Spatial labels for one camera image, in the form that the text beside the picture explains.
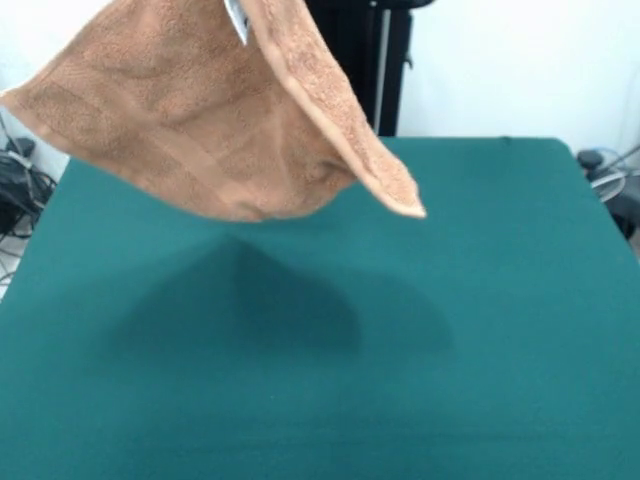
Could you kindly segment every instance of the white tag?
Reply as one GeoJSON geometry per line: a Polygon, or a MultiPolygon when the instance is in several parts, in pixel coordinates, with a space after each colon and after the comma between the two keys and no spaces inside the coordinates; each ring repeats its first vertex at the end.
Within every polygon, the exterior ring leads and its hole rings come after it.
{"type": "Polygon", "coordinates": [[[249,38],[249,17],[247,17],[242,5],[240,5],[240,0],[224,0],[224,6],[227,7],[227,12],[231,17],[233,26],[236,28],[236,32],[240,36],[240,40],[246,45],[249,38]]]}

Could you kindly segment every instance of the terry cloth towel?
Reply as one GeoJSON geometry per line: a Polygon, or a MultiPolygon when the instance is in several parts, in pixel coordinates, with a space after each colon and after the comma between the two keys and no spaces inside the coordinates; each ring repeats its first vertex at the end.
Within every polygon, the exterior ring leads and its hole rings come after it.
{"type": "Polygon", "coordinates": [[[359,179],[424,217],[406,167],[367,124],[303,0],[115,0],[0,96],[54,147],[193,213],[303,216],[359,179]]]}

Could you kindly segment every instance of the green table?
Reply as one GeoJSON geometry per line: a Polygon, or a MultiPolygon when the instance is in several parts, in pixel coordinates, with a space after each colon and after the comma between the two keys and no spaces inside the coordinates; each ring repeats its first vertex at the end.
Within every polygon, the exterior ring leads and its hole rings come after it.
{"type": "Polygon", "coordinates": [[[0,479],[638,478],[640,269],[566,147],[388,144],[426,221],[72,162],[0,309],[0,479]]]}

